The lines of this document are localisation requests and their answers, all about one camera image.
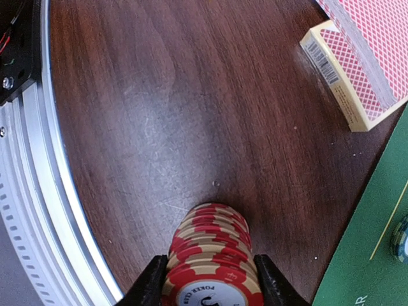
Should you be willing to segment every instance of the red wire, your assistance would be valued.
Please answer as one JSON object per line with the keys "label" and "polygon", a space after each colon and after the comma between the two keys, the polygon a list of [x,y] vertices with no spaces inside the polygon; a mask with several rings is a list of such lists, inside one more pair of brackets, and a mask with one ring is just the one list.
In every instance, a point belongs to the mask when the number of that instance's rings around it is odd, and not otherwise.
{"label": "red wire", "polygon": [[1,45],[1,43],[3,42],[3,40],[5,39],[5,37],[6,37],[6,33],[3,34],[3,37],[2,37],[1,40],[0,40],[0,45]]}
{"label": "red wire", "polygon": [[10,42],[10,36],[7,37],[6,42],[4,43],[3,47],[0,49],[0,54],[3,53],[4,49],[7,47],[8,43]]}

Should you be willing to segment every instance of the poker chip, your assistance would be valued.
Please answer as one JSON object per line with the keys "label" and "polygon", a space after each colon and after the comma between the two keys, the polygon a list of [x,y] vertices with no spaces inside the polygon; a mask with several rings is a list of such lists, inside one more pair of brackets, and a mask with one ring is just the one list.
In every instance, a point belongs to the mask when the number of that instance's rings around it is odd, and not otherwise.
{"label": "poker chip", "polygon": [[262,306],[258,271],[245,218],[233,208],[194,207],[170,245],[164,306]]}
{"label": "poker chip", "polygon": [[[231,254],[223,254],[217,252],[205,252],[205,253],[198,253],[183,260],[184,264],[191,265],[194,263],[222,263],[222,264],[230,264],[234,265],[242,270],[244,270],[252,279],[257,279],[256,274],[256,267],[255,263],[252,259],[242,260],[234,255]],[[173,257],[169,260],[168,266],[172,266],[175,268],[176,266],[181,265],[182,262],[177,260],[177,257]]]}
{"label": "poker chip", "polygon": [[392,234],[391,253],[400,262],[408,263],[408,216],[397,224]]}
{"label": "poker chip", "polygon": [[233,265],[198,263],[171,274],[162,294],[174,305],[263,305],[259,284]]}

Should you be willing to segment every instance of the screw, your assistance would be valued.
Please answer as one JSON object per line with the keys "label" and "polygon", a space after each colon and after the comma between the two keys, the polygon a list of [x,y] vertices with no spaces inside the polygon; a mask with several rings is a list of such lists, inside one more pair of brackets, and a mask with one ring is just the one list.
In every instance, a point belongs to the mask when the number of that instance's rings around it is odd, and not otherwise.
{"label": "screw", "polygon": [[7,89],[8,91],[12,89],[14,86],[14,79],[12,77],[5,77],[3,79],[3,88]]}

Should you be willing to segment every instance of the black mount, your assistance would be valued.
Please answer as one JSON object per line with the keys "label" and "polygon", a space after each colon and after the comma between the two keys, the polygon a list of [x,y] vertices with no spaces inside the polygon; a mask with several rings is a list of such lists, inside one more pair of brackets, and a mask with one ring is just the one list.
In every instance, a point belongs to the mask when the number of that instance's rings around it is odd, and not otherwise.
{"label": "black mount", "polygon": [[[0,38],[23,0],[0,0]],[[11,40],[0,55],[0,106],[13,101],[41,76],[41,0],[28,0],[13,27]],[[3,88],[4,78],[12,88]]]}

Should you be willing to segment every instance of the green table mat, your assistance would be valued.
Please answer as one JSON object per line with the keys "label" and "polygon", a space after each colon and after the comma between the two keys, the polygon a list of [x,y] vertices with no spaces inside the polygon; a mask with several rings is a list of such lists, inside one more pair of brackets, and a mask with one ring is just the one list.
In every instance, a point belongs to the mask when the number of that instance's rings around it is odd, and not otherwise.
{"label": "green table mat", "polygon": [[392,232],[408,215],[408,193],[403,193],[408,181],[407,112],[340,241],[313,306],[408,305],[408,265],[395,260],[390,251]]}

